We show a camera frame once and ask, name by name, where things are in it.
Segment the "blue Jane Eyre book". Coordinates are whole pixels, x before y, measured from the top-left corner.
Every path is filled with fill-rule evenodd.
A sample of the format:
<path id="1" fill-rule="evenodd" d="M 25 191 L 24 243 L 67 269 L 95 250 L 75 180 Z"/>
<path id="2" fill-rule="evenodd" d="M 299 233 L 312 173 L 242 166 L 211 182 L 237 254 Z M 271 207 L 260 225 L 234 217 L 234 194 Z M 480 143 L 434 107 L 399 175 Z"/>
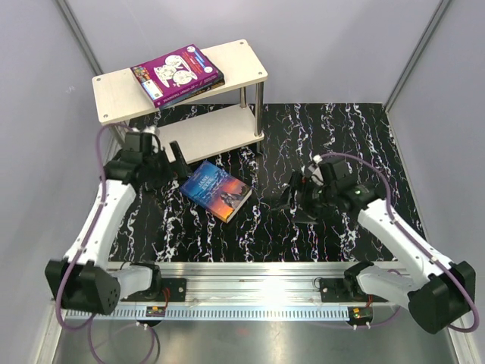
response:
<path id="1" fill-rule="evenodd" d="M 203 161 L 180 187 L 181 193 L 228 223 L 252 194 L 252 188 L 218 166 Z"/>

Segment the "purple puzzle book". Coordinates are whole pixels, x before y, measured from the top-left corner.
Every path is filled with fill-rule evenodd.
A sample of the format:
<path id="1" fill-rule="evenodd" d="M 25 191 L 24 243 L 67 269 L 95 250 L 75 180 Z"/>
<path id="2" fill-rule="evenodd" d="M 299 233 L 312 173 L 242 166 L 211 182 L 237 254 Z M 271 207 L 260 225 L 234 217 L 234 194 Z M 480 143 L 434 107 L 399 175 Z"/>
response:
<path id="1" fill-rule="evenodd" d="M 197 46 L 190 44 L 131 67 L 134 79 L 153 106 L 224 76 Z"/>

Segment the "dark blue book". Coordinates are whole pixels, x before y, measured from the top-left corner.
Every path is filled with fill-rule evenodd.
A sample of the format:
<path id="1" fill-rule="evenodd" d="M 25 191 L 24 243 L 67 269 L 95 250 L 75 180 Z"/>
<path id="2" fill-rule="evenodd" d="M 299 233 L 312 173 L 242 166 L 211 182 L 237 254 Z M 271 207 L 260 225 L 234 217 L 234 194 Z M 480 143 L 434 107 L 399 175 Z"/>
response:
<path id="1" fill-rule="evenodd" d="M 219 78 L 217 78 L 217 79 L 215 79 L 215 80 L 220 80 L 220 79 L 222 79 L 222 78 L 224 78 L 224 79 L 225 79 L 225 77 L 224 77 L 224 76 L 221 76 L 221 77 L 219 77 Z M 202 87 L 204 87 L 204 86 L 196 87 L 196 88 L 191 89 L 191 90 L 186 90 L 186 91 L 185 91 L 185 93 L 179 94 L 178 96 L 171 97 L 170 99 L 168 99 L 168 100 L 166 100 L 165 102 L 161 103 L 159 106 L 156 106 L 156 108 L 157 108 L 157 109 L 159 109 L 159 110 L 163 110 L 163 109 L 165 109 L 165 108 L 169 108 L 169 107 L 171 107 L 171 106 L 173 106 L 173 105 L 175 105 L 175 104 L 177 104 L 177 103 L 179 103 L 179 102 L 182 102 L 182 101 L 184 101 L 184 100 L 190 99 L 190 98 L 192 98 L 192 96 L 191 96 L 191 95 L 192 95 L 192 94 L 193 94 L 193 93 L 194 93 L 194 92 L 195 92 L 197 89 L 200 89 L 200 88 L 202 88 Z"/>

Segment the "black book with circles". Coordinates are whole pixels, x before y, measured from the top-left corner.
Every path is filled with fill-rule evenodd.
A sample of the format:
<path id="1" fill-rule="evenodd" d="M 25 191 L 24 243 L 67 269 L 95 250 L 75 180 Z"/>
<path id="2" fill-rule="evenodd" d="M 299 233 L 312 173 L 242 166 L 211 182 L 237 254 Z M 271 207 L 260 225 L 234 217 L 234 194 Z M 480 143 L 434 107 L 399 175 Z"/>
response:
<path id="1" fill-rule="evenodd" d="M 210 90 L 213 90 L 213 89 L 216 89 L 216 88 L 218 88 L 220 86 L 223 86 L 224 84 L 225 84 L 225 79 L 224 78 L 222 78 L 220 80 L 215 80 L 214 82 L 208 84 L 207 86 L 204 86 L 204 87 L 202 87 L 200 89 L 197 89 L 191 96 L 192 97 L 195 97 L 195 96 L 200 95 L 202 93 L 206 93 L 206 92 L 208 92 Z"/>

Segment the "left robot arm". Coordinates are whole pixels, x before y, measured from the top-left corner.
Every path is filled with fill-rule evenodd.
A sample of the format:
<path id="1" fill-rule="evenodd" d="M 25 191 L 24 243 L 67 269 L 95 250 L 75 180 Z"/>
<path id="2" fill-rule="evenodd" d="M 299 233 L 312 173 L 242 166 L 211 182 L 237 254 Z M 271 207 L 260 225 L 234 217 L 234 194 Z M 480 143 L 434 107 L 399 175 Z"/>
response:
<path id="1" fill-rule="evenodd" d="M 134 262 L 114 273 L 107 267 L 120 223 L 139 189 L 160 189 L 190 176 L 179 143 L 171 141 L 169 147 L 173 161 L 156 134 L 130 131 L 121 150 L 102 165 L 97 197 L 78 238 L 62 259 L 51 259 L 45 267 L 58 311 L 110 315 L 122 299 L 141 296 L 154 301 L 165 293 L 153 262 Z"/>

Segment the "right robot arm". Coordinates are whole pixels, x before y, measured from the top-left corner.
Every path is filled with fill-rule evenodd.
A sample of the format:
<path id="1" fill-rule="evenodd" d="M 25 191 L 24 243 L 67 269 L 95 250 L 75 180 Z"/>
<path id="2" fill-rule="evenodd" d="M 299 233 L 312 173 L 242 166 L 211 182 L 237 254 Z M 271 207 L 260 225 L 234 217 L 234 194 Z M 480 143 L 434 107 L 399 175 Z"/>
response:
<path id="1" fill-rule="evenodd" d="M 476 271 L 433 248 L 391 205 L 389 183 L 377 168 L 380 183 L 361 182 L 347 161 L 351 155 L 316 155 L 293 171 L 280 205 L 294 221 L 320 224 L 330 209 L 347 214 L 374 235 L 404 266 L 406 276 L 385 271 L 373 262 L 359 262 L 343 273 L 343 292 L 352 301 L 380 297 L 407 309 L 429 334 L 444 328 L 473 333 L 480 325 L 475 304 Z"/>

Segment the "black marble pattern mat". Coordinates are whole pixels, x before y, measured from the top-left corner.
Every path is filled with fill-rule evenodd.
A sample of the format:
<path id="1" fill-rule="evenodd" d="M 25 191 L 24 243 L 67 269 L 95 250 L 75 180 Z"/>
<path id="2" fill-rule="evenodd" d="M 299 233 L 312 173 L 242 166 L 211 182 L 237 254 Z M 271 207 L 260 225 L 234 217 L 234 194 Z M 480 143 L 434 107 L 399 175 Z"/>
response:
<path id="1" fill-rule="evenodd" d="M 213 156 L 211 162 L 252 188 L 249 201 L 223 223 L 185 198 L 177 184 L 140 189 L 110 251 L 113 262 L 350 262 L 390 261 L 393 254 L 350 219 L 330 210 L 321 224 L 295 224 L 280 207 L 293 171 L 313 156 L 350 155 L 363 181 L 384 175 L 392 203 L 422 229 L 395 138 L 382 105 L 266 104 L 264 139 Z"/>

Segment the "white two-tier wooden shelf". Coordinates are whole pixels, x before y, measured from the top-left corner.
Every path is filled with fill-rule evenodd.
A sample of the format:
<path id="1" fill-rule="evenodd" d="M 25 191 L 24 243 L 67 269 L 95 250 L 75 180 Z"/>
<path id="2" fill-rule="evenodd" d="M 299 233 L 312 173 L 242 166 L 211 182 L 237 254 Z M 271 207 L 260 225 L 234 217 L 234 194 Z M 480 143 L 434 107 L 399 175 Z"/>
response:
<path id="1" fill-rule="evenodd" d="M 204 49 L 225 76 L 224 85 L 159 112 L 156 121 L 163 147 L 177 141 L 188 163 L 243 146 L 260 146 L 264 83 L 268 73 L 249 42 L 239 39 Z M 122 126 L 158 113 L 125 68 L 93 77 L 99 122 L 124 141 Z"/>

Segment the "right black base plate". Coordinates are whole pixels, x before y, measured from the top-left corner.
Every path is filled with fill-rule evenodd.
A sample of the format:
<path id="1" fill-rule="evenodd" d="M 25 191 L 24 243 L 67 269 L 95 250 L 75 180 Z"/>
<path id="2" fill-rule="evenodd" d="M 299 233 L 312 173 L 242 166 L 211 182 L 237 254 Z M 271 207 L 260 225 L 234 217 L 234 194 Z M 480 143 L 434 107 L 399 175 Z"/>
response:
<path id="1" fill-rule="evenodd" d="M 351 293 L 342 278 L 316 277 L 312 284 L 318 291 L 322 303 L 385 303 L 386 300 L 366 293 Z"/>

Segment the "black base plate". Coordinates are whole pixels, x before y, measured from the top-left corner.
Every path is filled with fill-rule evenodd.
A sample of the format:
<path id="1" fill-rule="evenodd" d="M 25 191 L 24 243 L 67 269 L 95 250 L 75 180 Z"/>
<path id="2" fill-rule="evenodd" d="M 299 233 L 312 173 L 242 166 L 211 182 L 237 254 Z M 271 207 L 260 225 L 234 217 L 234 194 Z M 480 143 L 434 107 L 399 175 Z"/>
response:
<path id="1" fill-rule="evenodd" d="M 316 277 L 312 284 L 318 291 L 322 303 L 385 303 L 386 300 L 366 293 L 351 293 L 342 278 Z"/>
<path id="2" fill-rule="evenodd" d="M 122 302 L 164 302 L 166 298 L 170 303 L 182 303 L 186 300 L 185 278 L 163 277 L 159 283 L 148 290 L 139 291 L 123 298 Z"/>

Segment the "aluminium mounting rail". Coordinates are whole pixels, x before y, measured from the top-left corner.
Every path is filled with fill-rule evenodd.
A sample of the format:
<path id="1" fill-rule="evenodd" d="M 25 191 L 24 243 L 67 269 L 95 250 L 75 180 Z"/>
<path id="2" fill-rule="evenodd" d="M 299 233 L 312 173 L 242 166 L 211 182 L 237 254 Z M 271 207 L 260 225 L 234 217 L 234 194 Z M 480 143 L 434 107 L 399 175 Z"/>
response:
<path id="1" fill-rule="evenodd" d="M 283 306 L 302 302 L 315 293 L 316 277 L 342 278 L 348 262 L 175 262 L 155 263 L 161 277 L 185 278 L 185 304 L 256 302 Z M 114 273 L 108 264 L 107 270 Z"/>

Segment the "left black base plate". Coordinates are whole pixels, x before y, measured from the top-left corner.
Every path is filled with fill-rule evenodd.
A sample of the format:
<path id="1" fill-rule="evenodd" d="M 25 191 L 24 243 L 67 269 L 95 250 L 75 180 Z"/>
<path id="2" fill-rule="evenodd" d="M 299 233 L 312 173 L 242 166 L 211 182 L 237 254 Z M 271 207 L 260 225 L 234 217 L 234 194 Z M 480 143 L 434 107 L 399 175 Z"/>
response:
<path id="1" fill-rule="evenodd" d="M 148 290 L 139 291 L 123 298 L 122 302 L 164 302 L 166 298 L 170 303 L 182 303 L 186 300 L 185 278 L 163 277 L 159 283 Z"/>

